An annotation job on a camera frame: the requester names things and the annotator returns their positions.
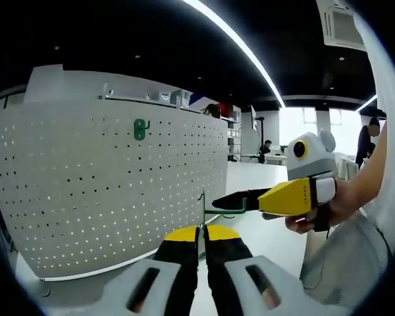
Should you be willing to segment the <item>person's right hand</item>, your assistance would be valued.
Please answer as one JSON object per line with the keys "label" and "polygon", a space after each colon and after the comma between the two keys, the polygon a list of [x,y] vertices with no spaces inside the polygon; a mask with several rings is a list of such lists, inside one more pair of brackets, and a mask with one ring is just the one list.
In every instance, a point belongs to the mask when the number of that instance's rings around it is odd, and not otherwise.
{"label": "person's right hand", "polygon": [[[321,228],[330,228],[349,219],[354,212],[359,209],[352,192],[352,185],[349,181],[335,178],[335,196],[322,206],[322,212],[326,211],[326,223]],[[310,219],[310,215],[299,215],[285,218],[286,227],[298,234],[305,234],[310,230],[316,231],[318,225],[315,219]]]}

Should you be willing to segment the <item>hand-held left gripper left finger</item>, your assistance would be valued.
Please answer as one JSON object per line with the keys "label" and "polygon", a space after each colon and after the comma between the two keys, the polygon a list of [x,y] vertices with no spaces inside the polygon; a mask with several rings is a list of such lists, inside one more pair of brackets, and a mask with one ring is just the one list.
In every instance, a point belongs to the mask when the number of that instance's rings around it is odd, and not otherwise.
{"label": "hand-held left gripper left finger", "polygon": [[151,259],[142,259],[105,289],[110,315],[189,315],[198,285],[199,227],[167,234]]}

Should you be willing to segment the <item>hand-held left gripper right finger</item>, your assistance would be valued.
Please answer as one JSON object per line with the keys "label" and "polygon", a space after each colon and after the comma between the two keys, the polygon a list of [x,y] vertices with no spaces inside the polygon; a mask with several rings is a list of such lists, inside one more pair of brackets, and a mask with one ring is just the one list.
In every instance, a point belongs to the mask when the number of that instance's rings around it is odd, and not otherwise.
{"label": "hand-held left gripper right finger", "polygon": [[207,280],[219,315],[319,315],[320,303],[229,227],[205,226]]}

